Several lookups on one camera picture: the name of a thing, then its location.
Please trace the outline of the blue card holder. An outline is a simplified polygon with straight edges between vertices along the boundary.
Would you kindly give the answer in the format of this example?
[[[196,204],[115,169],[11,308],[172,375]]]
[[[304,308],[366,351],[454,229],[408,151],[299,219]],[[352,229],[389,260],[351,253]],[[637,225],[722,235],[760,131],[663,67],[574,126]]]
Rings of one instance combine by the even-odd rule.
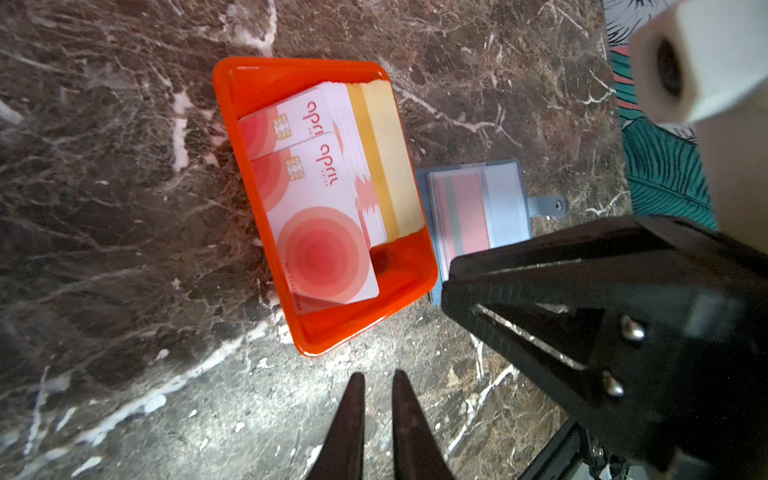
[[[442,285],[448,279],[441,274],[440,257],[434,239],[434,215],[427,176],[438,171],[477,169],[483,178],[483,196],[490,249],[509,246],[532,238],[531,219],[534,217],[562,218],[568,215],[568,202],[560,194],[530,197],[526,194],[520,162],[503,160],[467,165],[420,169],[417,184],[427,220],[430,239],[438,265],[438,280],[429,293],[432,304],[440,305]]]

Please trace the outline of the red white credit card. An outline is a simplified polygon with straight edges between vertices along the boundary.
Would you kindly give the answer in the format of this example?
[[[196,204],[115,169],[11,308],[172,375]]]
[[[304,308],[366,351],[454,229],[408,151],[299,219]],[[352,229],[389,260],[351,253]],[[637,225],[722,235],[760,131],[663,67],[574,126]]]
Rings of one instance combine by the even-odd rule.
[[[251,162],[295,309],[379,295],[369,246],[336,136],[327,133]]]
[[[441,274],[449,276],[453,259],[490,248],[483,196],[477,169],[438,171],[427,176]]]

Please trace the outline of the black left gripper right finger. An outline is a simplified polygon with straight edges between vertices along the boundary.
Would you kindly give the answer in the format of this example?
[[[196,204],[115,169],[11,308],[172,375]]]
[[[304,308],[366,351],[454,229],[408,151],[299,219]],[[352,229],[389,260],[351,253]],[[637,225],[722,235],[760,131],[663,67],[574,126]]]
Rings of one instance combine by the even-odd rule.
[[[409,378],[400,369],[393,379],[392,429],[396,479],[454,479]]]

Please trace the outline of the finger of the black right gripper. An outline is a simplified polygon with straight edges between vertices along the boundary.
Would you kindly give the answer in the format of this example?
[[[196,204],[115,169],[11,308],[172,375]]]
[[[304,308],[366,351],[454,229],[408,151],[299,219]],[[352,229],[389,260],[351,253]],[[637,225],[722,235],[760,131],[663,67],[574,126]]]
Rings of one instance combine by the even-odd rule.
[[[600,308],[656,290],[764,300],[767,256],[682,217],[608,217],[455,258],[446,307],[543,302]]]
[[[766,309],[714,292],[556,316],[513,283],[449,281],[443,311],[616,454],[675,479],[767,475]]]

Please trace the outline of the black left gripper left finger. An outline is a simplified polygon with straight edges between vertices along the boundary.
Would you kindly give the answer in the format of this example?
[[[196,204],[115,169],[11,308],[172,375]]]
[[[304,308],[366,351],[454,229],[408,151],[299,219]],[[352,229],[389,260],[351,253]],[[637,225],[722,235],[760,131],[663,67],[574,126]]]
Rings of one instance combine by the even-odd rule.
[[[364,460],[365,378],[351,375],[307,479],[361,479]]]

